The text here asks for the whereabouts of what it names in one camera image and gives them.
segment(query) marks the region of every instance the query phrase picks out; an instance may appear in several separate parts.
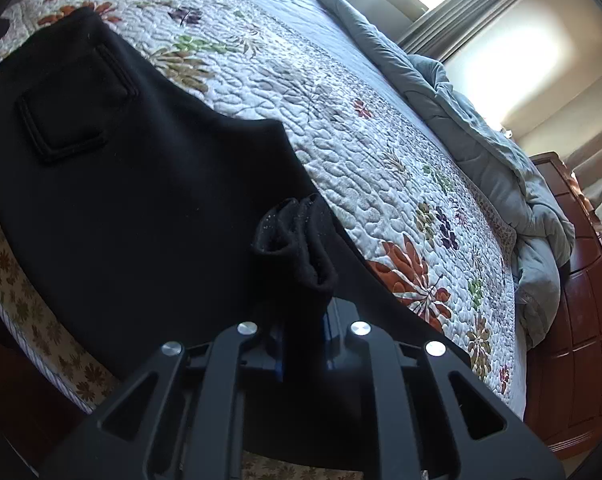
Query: black garment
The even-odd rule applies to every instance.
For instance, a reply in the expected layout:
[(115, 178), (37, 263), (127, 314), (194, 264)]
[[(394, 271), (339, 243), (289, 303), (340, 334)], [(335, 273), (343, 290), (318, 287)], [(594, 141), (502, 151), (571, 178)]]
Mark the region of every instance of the black garment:
[[(59, 321), (117, 377), (164, 341), (207, 342), (258, 316), (273, 295), (301, 308), (299, 275), (268, 271), (251, 242), (268, 210), (313, 193), (280, 123), (215, 113), (89, 9), (38, 31), (0, 64), (1, 227)], [(395, 300), (328, 211), (318, 245), (338, 280), (309, 300), (333, 291), (394, 338), (438, 339), (469, 363)], [(255, 410), (306, 400), (300, 391), (294, 400), (277, 395)], [(316, 406), (308, 413), (328, 423)], [(287, 447), (299, 450), (290, 438)], [(315, 433), (318, 446), (330, 438)], [(287, 460), (300, 460), (296, 450)]]

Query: silver screw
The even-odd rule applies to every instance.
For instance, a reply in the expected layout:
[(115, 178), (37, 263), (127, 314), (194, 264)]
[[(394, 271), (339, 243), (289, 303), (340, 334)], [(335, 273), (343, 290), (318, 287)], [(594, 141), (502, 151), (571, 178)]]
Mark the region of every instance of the silver screw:
[(259, 327), (256, 323), (253, 323), (252, 321), (243, 321), (236, 327), (236, 332), (241, 335), (254, 335), (257, 333), (258, 329)]
[(183, 346), (181, 346), (181, 343), (177, 343), (176, 341), (168, 341), (161, 347), (161, 352), (169, 357), (179, 355), (182, 350)]
[(430, 341), (425, 346), (425, 351), (431, 356), (439, 357), (446, 353), (446, 346), (441, 341)]
[(350, 331), (354, 335), (368, 335), (371, 330), (372, 327), (365, 321), (355, 321), (350, 325)]

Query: white quilted bedspread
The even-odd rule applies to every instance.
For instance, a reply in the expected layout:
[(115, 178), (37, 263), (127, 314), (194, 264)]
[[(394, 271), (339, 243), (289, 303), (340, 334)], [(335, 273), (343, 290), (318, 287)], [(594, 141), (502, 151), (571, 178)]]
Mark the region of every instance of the white quilted bedspread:
[[(325, 29), (328, 18), (319, 5), (302, 3), (315, 6)], [(357, 70), (342, 62), (345, 54), (328, 52), (321, 38), (303, 36), (281, 21), (280, 12), (254, 0), (24, 0), (5, 13), (11, 26), (0, 41), (0, 60), (39, 28), (85, 5), (214, 110), (281, 121), (312, 180), (395, 296), (466, 349), (474, 371), (507, 404), (519, 397), (523, 405), (521, 384), (512, 385), (523, 364), (516, 355), (509, 265), (514, 231), (431, 134), (415, 126), (407, 105), (396, 103), (367, 60)], [(332, 34), (356, 50), (336, 25)], [(374, 85), (368, 73), (375, 74)], [(0, 303), (14, 299), (3, 286)], [(39, 320), (33, 317), (43, 325), (30, 328), (29, 320), (22, 322), (29, 319), (24, 309), (15, 308), (6, 316), (46, 370), (88, 407), (98, 402), (90, 389), (98, 384), (94, 369), (90, 376), (87, 366), (82, 370), (86, 361), (76, 343), (76, 355), (65, 357), (59, 343), (65, 332), (46, 339), (49, 324), (40, 320), (53, 323), (53, 315), (46, 310)], [(33, 307), (25, 311), (34, 313)], [(72, 370), (75, 357), (79, 365)]]

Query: folded fabric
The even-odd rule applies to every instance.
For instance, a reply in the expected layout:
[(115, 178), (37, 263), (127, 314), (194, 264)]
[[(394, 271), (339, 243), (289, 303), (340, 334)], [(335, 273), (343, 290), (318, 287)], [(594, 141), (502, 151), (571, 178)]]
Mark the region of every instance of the folded fabric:
[[(559, 304), (557, 267), (569, 260), (574, 247), (574, 226), (546, 181), (517, 144), (490, 128), (472, 103), (454, 90), (440, 62), (406, 54), (345, 0), (318, 1), (337, 17), (446, 145), (459, 168), (517, 231), (516, 302), (524, 306), (522, 323), (529, 346), (538, 344)], [(531, 245), (531, 238), (548, 243), (550, 250)]]

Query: bed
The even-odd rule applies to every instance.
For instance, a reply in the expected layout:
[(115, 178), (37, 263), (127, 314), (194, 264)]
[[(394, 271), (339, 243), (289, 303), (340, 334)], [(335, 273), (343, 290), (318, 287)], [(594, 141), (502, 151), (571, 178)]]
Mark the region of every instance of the bed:
[[(283, 122), (371, 268), (406, 308), (469, 352), (475, 373), (523, 417), (526, 341), (510, 272), (516, 233), (319, 2), (23, 0), (4, 13), (11, 26), (0, 60), (82, 6), (214, 110)], [(175, 52), (187, 54), (175, 63)], [(407, 260), (425, 272), (406, 273)], [(34, 290), (1, 226), (0, 316), (85, 412), (118, 382)], [(253, 476), (297, 470), (251, 454), (244, 467)]]

